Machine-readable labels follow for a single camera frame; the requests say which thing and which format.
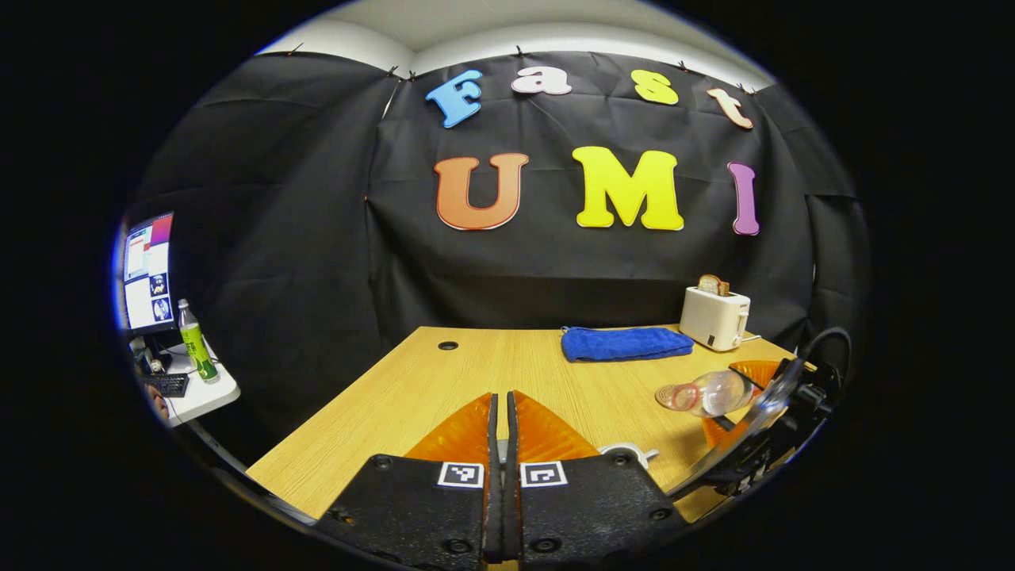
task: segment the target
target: white toaster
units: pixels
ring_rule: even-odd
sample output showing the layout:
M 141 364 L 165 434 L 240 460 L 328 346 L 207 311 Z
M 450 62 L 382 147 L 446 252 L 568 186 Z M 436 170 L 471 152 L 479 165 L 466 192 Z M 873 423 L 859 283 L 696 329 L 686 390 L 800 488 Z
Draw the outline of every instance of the white toaster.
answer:
M 751 300 L 740 294 L 718 296 L 690 287 L 684 293 L 680 333 L 714 351 L 740 347 Z

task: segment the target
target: black fabric backdrop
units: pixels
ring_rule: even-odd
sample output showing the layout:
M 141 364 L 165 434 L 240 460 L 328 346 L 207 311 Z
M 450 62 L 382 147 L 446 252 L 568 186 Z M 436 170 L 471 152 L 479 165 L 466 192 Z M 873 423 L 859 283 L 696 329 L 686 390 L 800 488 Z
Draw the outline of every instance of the black fabric backdrop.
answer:
M 513 91 L 517 71 L 537 65 L 564 69 L 572 91 Z M 424 96 L 466 69 L 483 73 L 482 109 L 445 129 Z M 645 100 L 634 69 L 668 77 L 679 102 Z M 726 117 L 713 87 L 740 100 L 752 130 Z M 646 150 L 674 154 L 684 228 L 619 217 L 579 226 L 585 184 L 571 151 L 585 145 L 609 148 L 628 172 Z M 470 201 L 483 207 L 496 197 L 488 160 L 501 152 L 529 156 L 515 217 L 490 230 L 445 224 L 433 165 L 476 157 Z M 756 172 L 757 235 L 732 229 L 731 161 Z M 503 56 L 414 81 L 320 54 L 253 58 L 184 118 L 128 217 L 170 209 L 174 293 L 243 390 L 202 421 L 217 423 L 226 448 L 249 450 L 248 463 L 420 326 L 676 323 L 684 289 L 715 273 L 751 298 L 748 330 L 792 350 L 826 327 L 857 328 L 868 280 L 849 179 L 786 93 L 751 96 L 616 55 Z M 235 426 L 253 428 L 223 437 Z M 263 434 L 253 448 L 252 430 Z

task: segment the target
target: keyboard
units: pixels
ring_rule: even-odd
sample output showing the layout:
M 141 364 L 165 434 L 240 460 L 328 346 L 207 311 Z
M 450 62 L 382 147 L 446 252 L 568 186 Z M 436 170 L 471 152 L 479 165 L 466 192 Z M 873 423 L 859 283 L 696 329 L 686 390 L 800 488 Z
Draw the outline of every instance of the keyboard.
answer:
M 149 384 L 162 394 L 162 397 L 183 397 L 187 392 L 190 376 L 182 373 L 172 375 L 144 375 L 145 384 Z

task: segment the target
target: green label bottle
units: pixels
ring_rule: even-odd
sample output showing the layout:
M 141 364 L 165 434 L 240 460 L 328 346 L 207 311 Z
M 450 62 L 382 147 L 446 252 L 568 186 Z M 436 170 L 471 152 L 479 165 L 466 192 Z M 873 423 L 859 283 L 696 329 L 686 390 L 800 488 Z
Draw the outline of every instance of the green label bottle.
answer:
M 187 355 L 197 368 L 197 372 L 204 379 L 205 383 L 211 384 L 218 381 L 218 370 L 211 362 L 208 355 L 208 348 L 204 345 L 201 337 L 201 327 L 198 325 L 194 314 L 190 311 L 190 304 L 187 300 L 180 300 L 180 335 L 184 339 L 187 347 Z

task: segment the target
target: person's hand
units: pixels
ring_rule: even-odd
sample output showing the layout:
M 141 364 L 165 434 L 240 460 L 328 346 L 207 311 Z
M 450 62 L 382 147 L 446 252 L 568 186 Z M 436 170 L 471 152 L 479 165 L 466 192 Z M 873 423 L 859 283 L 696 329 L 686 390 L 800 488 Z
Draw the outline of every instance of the person's hand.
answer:
M 148 389 L 148 397 L 151 398 L 151 402 L 155 404 L 155 410 L 158 411 L 158 415 L 162 417 L 163 421 L 170 420 L 170 410 L 165 406 L 165 400 L 162 399 L 162 394 L 158 392 L 158 389 L 151 385 L 144 385 Z

